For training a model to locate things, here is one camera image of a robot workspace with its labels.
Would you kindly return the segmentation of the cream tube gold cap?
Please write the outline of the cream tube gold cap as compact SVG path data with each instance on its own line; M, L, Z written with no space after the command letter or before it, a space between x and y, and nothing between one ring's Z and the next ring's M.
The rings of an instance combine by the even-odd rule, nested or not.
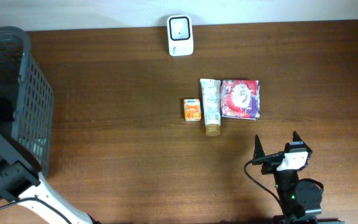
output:
M206 135L219 136L221 133L221 81L201 78L200 85Z

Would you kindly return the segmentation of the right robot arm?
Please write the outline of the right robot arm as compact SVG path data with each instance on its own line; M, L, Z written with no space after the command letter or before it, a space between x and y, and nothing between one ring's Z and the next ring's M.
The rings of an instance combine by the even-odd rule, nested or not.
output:
M300 179L298 172L306 168L313 151L293 132L293 139L283 151L266 155L258 136L255 137L251 164L261 165L261 174L272 174L277 190L276 198L282 215L275 223L317 223L316 216L322 212L321 201L324 185L313 179Z

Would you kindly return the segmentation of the white barcode scanner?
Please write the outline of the white barcode scanner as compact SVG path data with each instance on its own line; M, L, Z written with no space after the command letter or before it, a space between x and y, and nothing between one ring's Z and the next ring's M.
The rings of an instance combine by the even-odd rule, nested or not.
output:
M193 27L190 16L167 18L168 51L172 57L191 55L194 51Z

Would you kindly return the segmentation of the grey plastic mesh basket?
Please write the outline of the grey plastic mesh basket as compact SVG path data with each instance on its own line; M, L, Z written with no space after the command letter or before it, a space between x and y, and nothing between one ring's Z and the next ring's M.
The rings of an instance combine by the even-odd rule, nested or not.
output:
M47 176L55 98L29 35L18 27L0 27L0 96L14 109L13 121L0 127L34 155Z

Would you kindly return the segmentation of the orange tissue pack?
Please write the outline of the orange tissue pack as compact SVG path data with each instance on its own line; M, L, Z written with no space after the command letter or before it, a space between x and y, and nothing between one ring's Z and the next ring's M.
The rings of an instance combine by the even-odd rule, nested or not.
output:
M201 103L199 99L183 100L185 121L201 120Z

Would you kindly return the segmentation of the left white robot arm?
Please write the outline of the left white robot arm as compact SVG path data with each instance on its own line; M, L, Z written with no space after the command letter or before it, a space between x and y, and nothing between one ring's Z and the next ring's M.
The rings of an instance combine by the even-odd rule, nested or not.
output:
M0 122L14 120L12 103L0 97ZM38 160L0 128L0 200L25 207L48 223L95 223L75 208L46 181Z

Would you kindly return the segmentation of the red purple floral package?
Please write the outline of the red purple floral package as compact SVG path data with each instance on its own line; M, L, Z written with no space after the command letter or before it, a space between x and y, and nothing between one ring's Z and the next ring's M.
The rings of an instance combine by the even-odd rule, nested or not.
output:
M260 117L258 80L223 80L221 114L225 118L257 120Z

